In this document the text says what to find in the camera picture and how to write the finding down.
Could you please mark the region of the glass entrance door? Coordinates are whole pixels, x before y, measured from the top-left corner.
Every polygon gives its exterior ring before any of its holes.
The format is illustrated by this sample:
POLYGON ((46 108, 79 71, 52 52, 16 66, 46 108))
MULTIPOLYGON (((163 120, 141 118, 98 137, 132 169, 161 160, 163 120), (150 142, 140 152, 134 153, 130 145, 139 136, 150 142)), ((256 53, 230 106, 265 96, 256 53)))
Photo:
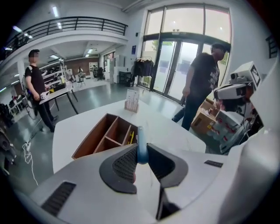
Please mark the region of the glass entrance door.
POLYGON ((182 98, 186 75, 202 44, 186 40, 161 41, 153 91, 175 102, 182 98))

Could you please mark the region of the shrink-wrapped bottle pack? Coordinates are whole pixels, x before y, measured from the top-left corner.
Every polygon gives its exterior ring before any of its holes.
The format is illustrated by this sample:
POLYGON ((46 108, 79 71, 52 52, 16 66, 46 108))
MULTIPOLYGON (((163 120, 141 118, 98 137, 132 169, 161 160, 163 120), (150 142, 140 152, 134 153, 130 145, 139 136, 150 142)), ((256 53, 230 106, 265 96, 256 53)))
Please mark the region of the shrink-wrapped bottle pack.
POLYGON ((222 154, 227 154, 229 150, 238 142, 243 131, 243 116, 236 112, 226 112, 220 110, 216 121, 208 125, 207 135, 219 143, 219 149, 222 154))

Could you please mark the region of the brown cardboard box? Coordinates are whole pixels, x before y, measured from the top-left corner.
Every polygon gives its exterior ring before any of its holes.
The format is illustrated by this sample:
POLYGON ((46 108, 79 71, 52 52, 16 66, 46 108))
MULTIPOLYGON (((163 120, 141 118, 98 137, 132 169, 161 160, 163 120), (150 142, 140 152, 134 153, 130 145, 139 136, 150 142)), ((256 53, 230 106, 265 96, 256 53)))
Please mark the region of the brown cardboard box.
POLYGON ((198 108, 191 128, 199 134, 206 134, 216 122, 216 115, 219 112, 214 106, 214 101, 205 99, 198 108))

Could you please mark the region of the person's white shirt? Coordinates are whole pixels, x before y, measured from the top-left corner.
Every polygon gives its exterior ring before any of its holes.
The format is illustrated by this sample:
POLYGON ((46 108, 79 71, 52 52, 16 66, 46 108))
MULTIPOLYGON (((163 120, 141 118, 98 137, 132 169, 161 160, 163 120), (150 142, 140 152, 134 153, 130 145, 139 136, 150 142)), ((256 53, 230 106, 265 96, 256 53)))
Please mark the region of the person's white shirt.
POLYGON ((217 224, 280 223, 280 54, 251 101, 264 127, 237 148, 235 166, 222 167, 217 224))

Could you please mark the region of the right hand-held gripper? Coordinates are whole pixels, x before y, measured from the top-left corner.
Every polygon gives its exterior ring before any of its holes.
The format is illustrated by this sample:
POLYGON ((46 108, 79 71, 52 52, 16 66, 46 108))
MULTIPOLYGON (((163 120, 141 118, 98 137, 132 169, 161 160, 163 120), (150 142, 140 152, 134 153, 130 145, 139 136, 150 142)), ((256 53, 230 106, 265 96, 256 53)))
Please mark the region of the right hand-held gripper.
POLYGON ((242 64, 230 74, 230 79, 227 84, 214 89, 214 98, 240 99, 246 95, 247 86, 251 86, 253 91, 255 91, 261 82, 262 77, 253 61, 242 64))

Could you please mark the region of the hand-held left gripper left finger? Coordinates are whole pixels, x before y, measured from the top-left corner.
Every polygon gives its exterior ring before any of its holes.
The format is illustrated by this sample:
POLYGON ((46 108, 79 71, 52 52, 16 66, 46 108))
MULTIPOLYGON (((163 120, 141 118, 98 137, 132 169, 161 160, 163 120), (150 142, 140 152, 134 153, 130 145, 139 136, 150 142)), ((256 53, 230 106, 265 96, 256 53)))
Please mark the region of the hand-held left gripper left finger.
POLYGON ((126 145, 120 152, 106 158, 100 165, 103 182, 118 193, 136 194, 134 173, 137 166, 137 144, 126 145))

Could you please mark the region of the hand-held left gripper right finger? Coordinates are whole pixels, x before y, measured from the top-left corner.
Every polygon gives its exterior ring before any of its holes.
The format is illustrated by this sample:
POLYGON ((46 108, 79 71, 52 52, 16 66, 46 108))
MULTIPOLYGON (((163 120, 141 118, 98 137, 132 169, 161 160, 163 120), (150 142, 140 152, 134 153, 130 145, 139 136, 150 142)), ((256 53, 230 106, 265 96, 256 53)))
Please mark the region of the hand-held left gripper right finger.
POLYGON ((185 160, 151 143, 147 144, 149 166, 162 188, 179 186, 189 167, 185 160))

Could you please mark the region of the brown wooden organizer box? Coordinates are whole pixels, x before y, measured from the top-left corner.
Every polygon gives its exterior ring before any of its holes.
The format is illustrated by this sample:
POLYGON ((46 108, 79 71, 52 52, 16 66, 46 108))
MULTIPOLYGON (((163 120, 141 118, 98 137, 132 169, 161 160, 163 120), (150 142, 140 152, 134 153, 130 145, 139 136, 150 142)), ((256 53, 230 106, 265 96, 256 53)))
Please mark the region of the brown wooden organizer box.
POLYGON ((107 113, 84 138, 72 158, 78 159, 90 154, 128 145, 131 131, 134 131, 132 141, 132 144, 134 144, 137 142, 138 127, 120 116, 107 113))

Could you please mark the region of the white table with black legs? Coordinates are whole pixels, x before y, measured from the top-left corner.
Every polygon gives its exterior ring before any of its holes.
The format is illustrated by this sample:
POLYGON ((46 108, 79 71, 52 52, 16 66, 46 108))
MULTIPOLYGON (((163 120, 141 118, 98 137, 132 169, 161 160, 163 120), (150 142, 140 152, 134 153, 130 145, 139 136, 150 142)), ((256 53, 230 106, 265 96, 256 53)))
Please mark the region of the white table with black legs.
POLYGON ((72 84, 66 84, 65 88, 60 89, 60 90, 57 90, 57 91, 55 91, 55 92, 53 92, 53 93, 45 92, 45 93, 44 93, 44 94, 45 94, 45 98, 42 99, 42 100, 40 101, 39 104, 40 104, 40 105, 44 105, 45 103, 47 103, 47 102, 49 102, 49 101, 51 101, 51 100, 54 100, 54 101, 55 101, 56 108, 57 108, 57 110, 59 111, 60 109, 59 109, 59 106, 58 106, 58 103, 57 103, 57 100, 56 100, 56 99, 59 98, 59 97, 62 97, 62 96, 64 96, 64 95, 66 95, 66 96, 68 97, 68 100, 69 100, 69 102, 70 102, 70 104, 71 104, 73 110, 75 111, 75 113, 76 113, 76 114, 79 114, 78 110, 76 109, 75 105, 73 104, 73 101, 72 101, 72 99, 71 99, 71 97, 70 97, 70 93, 73 94, 75 100, 78 102, 78 99, 77 99, 77 97, 76 97, 76 95, 75 95, 75 93, 74 93, 73 85, 72 85, 72 84))

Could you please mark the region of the clothes rack with dark clothes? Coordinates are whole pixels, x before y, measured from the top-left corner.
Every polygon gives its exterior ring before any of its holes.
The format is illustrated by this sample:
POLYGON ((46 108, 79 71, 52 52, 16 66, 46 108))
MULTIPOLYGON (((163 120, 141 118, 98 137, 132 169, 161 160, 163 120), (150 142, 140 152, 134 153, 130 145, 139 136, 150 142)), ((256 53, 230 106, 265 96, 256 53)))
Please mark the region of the clothes rack with dark clothes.
POLYGON ((148 77, 147 85, 144 86, 140 84, 140 86, 145 87, 148 91, 151 91, 151 81, 154 74, 154 62, 152 57, 146 56, 133 58, 133 64, 130 72, 132 75, 133 85, 136 86, 139 85, 138 83, 135 83, 136 80, 139 81, 143 77, 148 77))

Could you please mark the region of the black balcony railing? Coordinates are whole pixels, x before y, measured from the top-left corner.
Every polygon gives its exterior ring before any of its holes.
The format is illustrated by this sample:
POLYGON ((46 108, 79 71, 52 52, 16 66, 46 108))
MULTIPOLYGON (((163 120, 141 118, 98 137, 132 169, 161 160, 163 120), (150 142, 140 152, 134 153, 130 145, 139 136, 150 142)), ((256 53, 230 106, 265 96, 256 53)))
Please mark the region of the black balcony railing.
POLYGON ((110 32, 124 36, 128 25, 100 17, 71 16, 46 20, 32 25, 24 30, 13 27, 16 34, 6 42, 3 51, 8 55, 39 38, 67 31, 94 30, 110 32))

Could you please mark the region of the white storage shelving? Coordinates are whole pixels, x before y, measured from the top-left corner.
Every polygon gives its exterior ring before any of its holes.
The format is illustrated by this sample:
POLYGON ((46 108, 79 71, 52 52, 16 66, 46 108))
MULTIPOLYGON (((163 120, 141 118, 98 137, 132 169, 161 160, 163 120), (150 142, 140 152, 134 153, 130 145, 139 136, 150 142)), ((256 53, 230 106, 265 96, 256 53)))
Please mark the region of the white storage shelving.
POLYGON ((62 59, 40 68, 47 87, 55 87, 66 82, 65 66, 62 59))

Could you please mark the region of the black office chair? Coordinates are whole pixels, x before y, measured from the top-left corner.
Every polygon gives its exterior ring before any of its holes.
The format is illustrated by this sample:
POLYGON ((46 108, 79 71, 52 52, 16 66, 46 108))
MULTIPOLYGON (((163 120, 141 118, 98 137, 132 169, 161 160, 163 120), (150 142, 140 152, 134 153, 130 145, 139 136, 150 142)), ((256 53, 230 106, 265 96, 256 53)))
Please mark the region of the black office chair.
POLYGON ((104 72, 103 72, 103 68, 102 67, 98 68, 96 76, 97 76, 97 80, 98 81, 105 80, 105 76, 104 76, 104 72))

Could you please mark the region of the wooden card holder with card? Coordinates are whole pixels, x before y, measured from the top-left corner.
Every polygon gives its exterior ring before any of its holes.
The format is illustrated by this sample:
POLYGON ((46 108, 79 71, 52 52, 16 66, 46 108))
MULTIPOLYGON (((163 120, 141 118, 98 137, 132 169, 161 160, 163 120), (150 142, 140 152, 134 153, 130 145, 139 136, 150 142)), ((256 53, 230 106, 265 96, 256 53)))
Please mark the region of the wooden card holder with card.
POLYGON ((124 109, 130 112, 137 113, 139 108, 139 92, 127 90, 124 109))

